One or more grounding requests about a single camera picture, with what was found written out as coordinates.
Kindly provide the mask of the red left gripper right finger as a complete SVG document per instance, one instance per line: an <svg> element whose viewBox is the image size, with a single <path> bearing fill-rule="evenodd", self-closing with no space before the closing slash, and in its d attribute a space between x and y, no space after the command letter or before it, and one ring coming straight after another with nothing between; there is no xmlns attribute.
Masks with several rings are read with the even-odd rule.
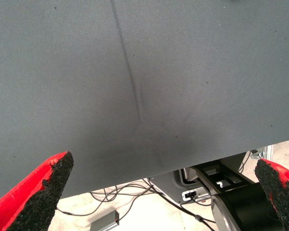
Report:
<svg viewBox="0 0 289 231"><path fill-rule="evenodd" d="M272 204L285 231L289 231L289 170L284 166L261 158L255 175Z"/></svg>

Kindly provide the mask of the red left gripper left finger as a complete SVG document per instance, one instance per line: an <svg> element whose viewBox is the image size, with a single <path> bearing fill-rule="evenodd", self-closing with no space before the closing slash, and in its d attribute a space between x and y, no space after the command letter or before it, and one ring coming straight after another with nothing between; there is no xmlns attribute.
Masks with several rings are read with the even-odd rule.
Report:
<svg viewBox="0 0 289 231"><path fill-rule="evenodd" d="M73 166L71 152L55 154L0 198L0 231L46 231Z"/></svg>

